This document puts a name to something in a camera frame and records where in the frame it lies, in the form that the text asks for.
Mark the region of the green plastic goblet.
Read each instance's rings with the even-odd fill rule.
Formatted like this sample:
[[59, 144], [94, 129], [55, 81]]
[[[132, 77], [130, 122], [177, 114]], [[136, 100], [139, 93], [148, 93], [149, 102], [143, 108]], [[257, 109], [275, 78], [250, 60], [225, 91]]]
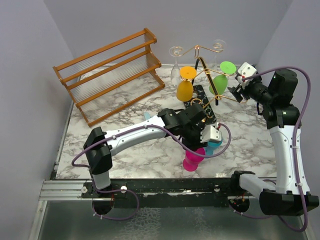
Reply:
[[[236, 72], [236, 69], [236, 66], [230, 61], [223, 61], [220, 64], [220, 70], [227, 75], [233, 75]], [[212, 82], [218, 95], [222, 95], [228, 86], [228, 78], [223, 74], [218, 74], [215, 76]]]

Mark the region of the pink plastic goblet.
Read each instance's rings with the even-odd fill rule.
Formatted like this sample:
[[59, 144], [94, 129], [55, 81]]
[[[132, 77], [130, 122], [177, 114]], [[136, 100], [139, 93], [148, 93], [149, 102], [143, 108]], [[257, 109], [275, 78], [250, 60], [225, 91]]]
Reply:
[[193, 154], [186, 150], [185, 157], [182, 162], [183, 168], [188, 172], [194, 172], [197, 170], [198, 165], [204, 160], [204, 157]]

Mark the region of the blue plastic goblet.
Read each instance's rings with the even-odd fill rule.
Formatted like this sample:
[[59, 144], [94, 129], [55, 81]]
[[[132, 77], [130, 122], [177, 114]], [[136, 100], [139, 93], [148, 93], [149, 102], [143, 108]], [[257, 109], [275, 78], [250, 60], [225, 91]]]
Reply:
[[223, 151], [219, 151], [219, 152], [215, 152], [221, 145], [222, 145], [223, 141], [209, 141], [207, 142], [207, 146], [204, 147], [204, 155], [205, 155], [205, 159], [208, 158], [213, 158], [213, 157], [217, 157], [219, 155], [221, 155], [223, 153]]

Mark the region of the orange plastic goblet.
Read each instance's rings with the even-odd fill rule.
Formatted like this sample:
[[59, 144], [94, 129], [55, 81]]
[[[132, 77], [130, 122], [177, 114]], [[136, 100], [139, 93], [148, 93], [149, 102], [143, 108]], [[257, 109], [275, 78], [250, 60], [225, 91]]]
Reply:
[[197, 76], [197, 71], [192, 66], [184, 66], [179, 73], [182, 81], [177, 87], [176, 97], [181, 102], [187, 102], [193, 97], [194, 87], [192, 80]]

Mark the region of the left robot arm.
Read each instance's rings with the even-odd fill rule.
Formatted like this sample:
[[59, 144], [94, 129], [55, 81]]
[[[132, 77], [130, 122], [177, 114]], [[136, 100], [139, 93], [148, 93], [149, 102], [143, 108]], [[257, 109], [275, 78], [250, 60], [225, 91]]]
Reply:
[[117, 130], [104, 132], [101, 127], [94, 128], [83, 146], [94, 193], [101, 198], [110, 193], [112, 157], [127, 148], [168, 136], [180, 136], [192, 151], [207, 146], [211, 129], [202, 122], [205, 117], [203, 107], [195, 103], [181, 111], [165, 108], [144, 122]]

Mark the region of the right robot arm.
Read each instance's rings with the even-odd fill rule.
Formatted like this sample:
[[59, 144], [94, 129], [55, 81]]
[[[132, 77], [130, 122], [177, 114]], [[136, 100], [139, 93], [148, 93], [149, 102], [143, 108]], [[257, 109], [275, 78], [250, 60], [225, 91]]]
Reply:
[[318, 196], [311, 195], [307, 184], [300, 147], [301, 116], [291, 104], [298, 84], [297, 74], [287, 68], [275, 70], [268, 86], [256, 76], [240, 80], [228, 90], [238, 102], [255, 100], [262, 106], [276, 159], [276, 184], [269, 184], [251, 171], [235, 171], [229, 189], [240, 196], [249, 192], [259, 200], [265, 215], [301, 216], [319, 206]]

